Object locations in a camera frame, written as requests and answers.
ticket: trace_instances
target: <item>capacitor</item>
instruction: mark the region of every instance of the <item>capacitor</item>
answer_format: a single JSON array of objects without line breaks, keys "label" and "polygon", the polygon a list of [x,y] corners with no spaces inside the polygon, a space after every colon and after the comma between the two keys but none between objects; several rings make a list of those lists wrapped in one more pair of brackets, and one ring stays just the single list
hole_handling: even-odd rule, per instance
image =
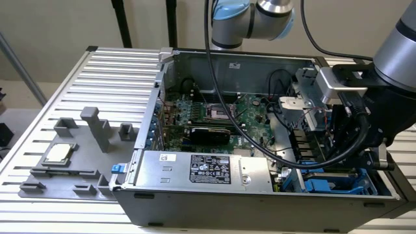
[{"label": "capacitor", "polygon": [[251,105],[253,105],[253,106],[259,106],[259,101],[253,100]]}]

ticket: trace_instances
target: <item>warning label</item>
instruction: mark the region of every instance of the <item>warning label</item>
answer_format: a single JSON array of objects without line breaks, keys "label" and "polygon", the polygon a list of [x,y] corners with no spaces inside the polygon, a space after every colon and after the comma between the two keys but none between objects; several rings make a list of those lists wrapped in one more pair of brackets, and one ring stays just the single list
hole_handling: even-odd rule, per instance
[{"label": "warning label", "polygon": [[189,180],[191,183],[230,184],[229,157],[191,155]]}]

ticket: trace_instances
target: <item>wall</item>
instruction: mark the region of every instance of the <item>wall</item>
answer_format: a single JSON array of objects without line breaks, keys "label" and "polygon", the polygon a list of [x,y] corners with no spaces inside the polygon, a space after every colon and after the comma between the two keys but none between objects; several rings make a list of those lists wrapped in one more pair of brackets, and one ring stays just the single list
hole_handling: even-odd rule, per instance
[{"label": "wall", "polygon": [[[178,46],[203,47],[203,1],[177,0]],[[331,51],[371,56],[411,0],[306,0],[314,40]],[[298,14],[286,38],[245,40],[243,51],[319,55]],[[37,81],[61,82],[87,45],[121,46],[110,0],[0,0],[0,30]],[[125,0],[133,47],[167,46],[163,0]],[[0,78],[18,80],[2,54]]]}]

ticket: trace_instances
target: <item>green circuit board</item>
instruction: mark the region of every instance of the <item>green circuit board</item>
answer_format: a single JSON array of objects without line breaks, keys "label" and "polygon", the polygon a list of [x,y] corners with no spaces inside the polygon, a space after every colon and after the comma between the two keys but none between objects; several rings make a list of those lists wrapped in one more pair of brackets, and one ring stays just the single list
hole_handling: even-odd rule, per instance
[{"label": "green circuit board", "polygon": [[[210,117],[209,110],[219,107],[218,103],[194,102],[183,95],[181,97],[171,96],[167,101],[169,105],[174,106],[170,108],[169,116],[174,117],[175,121],[170,121],[170,124],[163,127],[166,151],[231,154],[234,149],[251,150],[250,143],[235,133],[229,120]],[[227,108],[251,139],[255,142],[259,142],[259,139],[266,142],[273,135],[266,123],[265,103],[261,103],[259,97],[242,95],[234,103],[227,104]],[[201,127],[230,130],[229,143],[223,145],[191,144],[189,131],[191,128]]]}]

